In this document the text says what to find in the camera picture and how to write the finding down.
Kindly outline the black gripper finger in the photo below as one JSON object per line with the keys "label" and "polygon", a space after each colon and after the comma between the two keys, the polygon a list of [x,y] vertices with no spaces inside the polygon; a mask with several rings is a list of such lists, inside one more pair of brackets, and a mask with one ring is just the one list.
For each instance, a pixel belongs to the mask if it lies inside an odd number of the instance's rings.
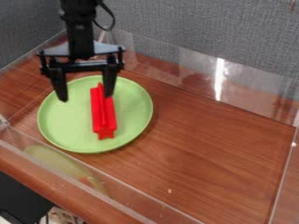
{"label": "black gripper finger", "polygon": [[105,97],[111,97],[113,95],[116,80],[117,80],[117,66],[108,65],[103,70],[103,86]]}
{"label": "black gripper finger", "polygon": [[60,68],[52,68],[49,70],[51,84],[61,102],[68,101],[68,87],[67,78],[63,70]]}

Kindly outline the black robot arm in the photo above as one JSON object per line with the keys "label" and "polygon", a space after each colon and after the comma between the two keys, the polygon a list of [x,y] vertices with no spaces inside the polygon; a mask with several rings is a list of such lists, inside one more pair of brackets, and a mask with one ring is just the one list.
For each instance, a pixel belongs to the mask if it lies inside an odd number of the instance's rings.
{"label": "black robot arm", "polygon": [[[112,17],[108,28],[96,22],[97,7]],[[93,26],[111,31],[116,24],[113,12],[103,0],[60,0],[60,19],[67,26],[68,41],[41,49],[41,74],[51,80],[61,102],[68,100],[67,74],[100,71],[103,74],[104,96],[115,92],[117,73],[124,69],[121,45],[103,44],[93,39]]]}

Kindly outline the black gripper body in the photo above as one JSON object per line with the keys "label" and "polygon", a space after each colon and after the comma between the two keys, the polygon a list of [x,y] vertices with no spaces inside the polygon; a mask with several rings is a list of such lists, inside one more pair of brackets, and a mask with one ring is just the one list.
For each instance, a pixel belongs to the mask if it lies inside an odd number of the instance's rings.
{"label": "black gripper body", "polygon": [[93,42],[93,47],[93,54],[75,56],[69,53],[68,42],[41,49],[37,52],[41,74],[49,77],[52,69],[60,69],[65,74],[96,71],[116,74],[124,69],[126,48],[121,45],[103,44],[97,41]]}

